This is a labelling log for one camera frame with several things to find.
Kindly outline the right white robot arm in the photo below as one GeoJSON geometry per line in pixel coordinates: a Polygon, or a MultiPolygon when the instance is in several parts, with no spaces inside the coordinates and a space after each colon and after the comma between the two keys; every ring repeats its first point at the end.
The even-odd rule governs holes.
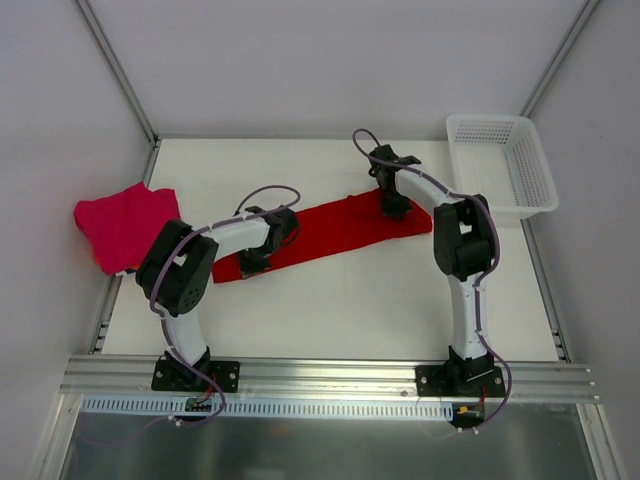
{"type": "Polygon", "coordinates": [[[385,215],[400,220],[415,203],[432,218],[434,258],[450,288],[453,337],[448,360],[428,382],[470,395],[495,367],[486,339],[486,283],[500,248],[488,204],[480,195],[454,192],[420,169],[417,158],[400,157],[389,145],[366,157],[385,215]]]}

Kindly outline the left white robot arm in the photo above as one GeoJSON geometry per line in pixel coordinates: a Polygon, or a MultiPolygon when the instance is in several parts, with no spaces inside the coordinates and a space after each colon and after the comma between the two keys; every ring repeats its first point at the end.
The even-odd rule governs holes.
{"type": "Polygon", "coordinates": [[[213,274],[214,263],[236,261],[240,277],[271,268],[270,257],[299,230],[296,213],[249,207],[211,227],[194,229],[182,220],[168,221],[135,274],[152,312],[161,319],[167,357],[177,361],[174,378],[188,390],[208,381],[210,357],[197,314],[213,274]]]}

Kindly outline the red t shirt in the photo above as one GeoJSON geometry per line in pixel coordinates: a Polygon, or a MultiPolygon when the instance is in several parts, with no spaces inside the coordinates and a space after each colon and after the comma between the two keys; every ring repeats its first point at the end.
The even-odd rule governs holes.
{"type": "Polygon", "coordinates": [[[297,213],[299,230],[268,258],[264,273],[342,254],[386,240],[429,234],[431,216],[415,202],[400,220],[383,214],[378,189],[349,195],[297,213]]]}

